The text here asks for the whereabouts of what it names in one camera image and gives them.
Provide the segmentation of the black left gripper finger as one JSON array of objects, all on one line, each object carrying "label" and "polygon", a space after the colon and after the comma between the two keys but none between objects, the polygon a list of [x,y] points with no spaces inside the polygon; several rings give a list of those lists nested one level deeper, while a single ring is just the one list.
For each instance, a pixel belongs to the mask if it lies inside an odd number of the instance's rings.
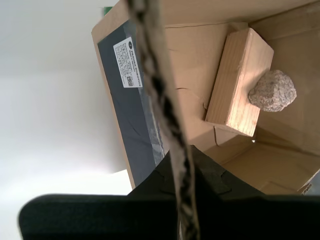
[{"label": "black left gripper finger", "polygon": [[47,194],[18,215],[25,240],[176,240],[179,218],[170,156],[127,195]]},{"label": "black left gripper finger", "polygon": [[203,240],[318,240],[320,198],[266,195],[194,145],[195,196]]}]

